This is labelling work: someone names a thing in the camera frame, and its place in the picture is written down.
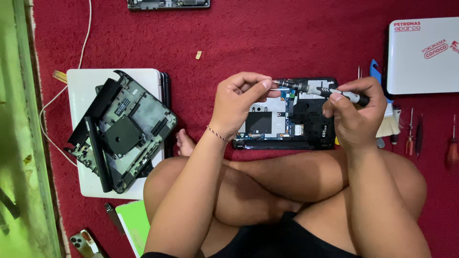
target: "red carpet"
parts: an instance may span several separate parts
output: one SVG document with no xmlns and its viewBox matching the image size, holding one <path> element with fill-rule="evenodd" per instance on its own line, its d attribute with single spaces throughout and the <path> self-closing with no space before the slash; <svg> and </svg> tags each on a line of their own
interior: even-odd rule
<svg viewBox="0 0 459 258">
<path fill-rule="evenodd" d="M 397 19 L 459 16 L 459 1 L 213 0 L 204 11 L 130 13 L 126 0 L 93 0 L 93 24 L 82 68 L 156 68 L 172 78 L 173 111 L 179 128 L 199 139 L 210 120 L 215 89 L 240 71 L 273 78 L 332 76 L 341 84 L 364 76 L 372 58 L 382 64 L 387 25 Z M 87 0 L 35 1 L 35 39 L 44 103 L 64 84 L 54 70 L 77 68 L 89 16 Z M 202 51 L 200 60 L 196 52 Z M 419 224 L 433 257 L 459 257 L 459 171 L 444 166 L 453 114 L 459 94 L 407 96 L 396 100 L 402 122 L 409 110 L 424 114 L 424 149 L 412 158 L 428 183 Z M 68 95 L 47 110 L 48 132 L 66 146 L 72 132 Z M 407 132 L 395 148 L 402 154 Z M 89 228 L 112 258 L 134 257 L 105 214 L 103 204 L 123 200 L 86 198 L 80 193 L 76 168 L 51 146 L 54 180 L 67 236 Z M 294 151 L 233 151 L 233 160 L 253 160 Z M 71 247 L 72 257 L 78 257 Z"/>
</svg>

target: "green notebook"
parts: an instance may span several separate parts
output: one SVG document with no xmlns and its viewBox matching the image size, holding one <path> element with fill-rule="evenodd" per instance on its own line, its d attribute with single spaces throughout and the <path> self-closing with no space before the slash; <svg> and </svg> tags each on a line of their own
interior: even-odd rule
<svg viewBox="0 0 459 258">
<path fill-rule="evenodd" d="M 145 249 L 146 238 L 150 230 L 144 201 L 128 202 L 116 207 L 115 210 L 135 256 L 139 258 Z"/>
</svg>

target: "fingernail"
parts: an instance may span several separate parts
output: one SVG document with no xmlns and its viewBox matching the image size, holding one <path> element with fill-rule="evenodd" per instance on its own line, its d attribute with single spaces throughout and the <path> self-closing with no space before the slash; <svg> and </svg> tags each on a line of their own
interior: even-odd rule
<svg viewBox="0 0 459 258">
<path fill-rule="evenodd" d="M 265 89 L 269 89 L 269 88 L 271 88 L 271 82 L 272 82 L 272 81 L 268 79 L 268 80 L 262 81 L 261 84 L 263 84 L 263 86 L 265 87 Z"/>
<path fill-rule="evenodd" d="M 330 95 L 330 100 L 331 100 L 331 102 L 333 102 L 333 103 L 338 102 L 338 100 L 340 100 L 341 98 L 342 98 L 341 94 L 338 94 L 338 93 L 336 93 L 336 92 L 334 92 L 334 93 L 332 93 L 332 94 Z"/>
</svg>

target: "black shorts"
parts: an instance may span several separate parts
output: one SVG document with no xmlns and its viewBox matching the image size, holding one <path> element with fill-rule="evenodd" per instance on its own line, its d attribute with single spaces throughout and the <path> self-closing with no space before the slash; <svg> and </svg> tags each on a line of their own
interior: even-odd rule
<svg viewBox="0 0 459 258">
<path fill-rule="evenodd" d="M 358 258 L 314 236 L 286 212 L 279 223 L 242 227 L 233 240 L 209 258 Z M 146 253 L 142 258 L 166 258 Z"/>
</svg>

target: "hand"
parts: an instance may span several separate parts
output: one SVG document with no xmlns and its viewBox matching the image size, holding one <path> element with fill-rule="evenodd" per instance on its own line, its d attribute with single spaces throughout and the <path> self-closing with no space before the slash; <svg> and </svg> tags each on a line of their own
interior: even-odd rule
<svg viewBox="0 0 459 258">
<path fill-rule="evenodd" d="M 357 111 L 346 97 L 333 93 L 322 106 L 325 117 L 335 116 L 335 132 L 340 145 L 350 152 L 374 148 L 387 107 L 381 85 L 374 77 L 366 77 L 341 85 L 338 90 L 363 93 L 370 98 L 369 104 Z"/>
<path fill-rule="evenodd" d="M 233 139 L 247 119 L 250 106 L 280 97 L 272 78 L 258 73 L 238 73 L 218 84 L 209 127 L 226 140 Z"/>
</svg>

